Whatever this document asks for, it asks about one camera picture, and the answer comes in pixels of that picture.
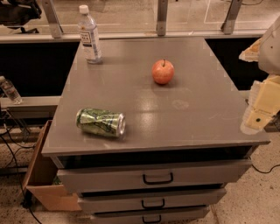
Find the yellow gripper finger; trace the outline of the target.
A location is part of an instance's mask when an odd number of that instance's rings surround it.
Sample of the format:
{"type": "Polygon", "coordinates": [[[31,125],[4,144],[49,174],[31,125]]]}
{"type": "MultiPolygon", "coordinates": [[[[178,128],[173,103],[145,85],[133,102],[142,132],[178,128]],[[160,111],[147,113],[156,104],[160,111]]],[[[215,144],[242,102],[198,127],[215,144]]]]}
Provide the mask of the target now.
{"type": "Polygon", "coordinates": [[[280,76],[268,76],[264,81],[255,80],[248,96],[241,132],[254,135],[280,111],[280,76]]]}
{"type": "Polygon", "coordinates": [[[259,38],[250,47],[242,51],[239,55],[239,59],[247,62],[257,62],[259,59],[259,48],[261,40],[262,39],[259,38]]]}

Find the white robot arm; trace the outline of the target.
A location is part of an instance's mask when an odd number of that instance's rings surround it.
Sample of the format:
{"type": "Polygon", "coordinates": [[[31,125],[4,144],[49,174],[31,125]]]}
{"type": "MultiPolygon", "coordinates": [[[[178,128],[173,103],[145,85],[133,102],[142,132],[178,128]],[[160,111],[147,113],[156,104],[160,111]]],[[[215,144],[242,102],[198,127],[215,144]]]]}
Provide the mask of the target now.
{"type": "Polygon", "coordinates": [[[264,81],[253,82],[241,122],[241,131],[254,135],[280,111],[280,17],[257,41],[241,52],[239,59],[257,62],[259,69],[268,74],[264,81]]]}

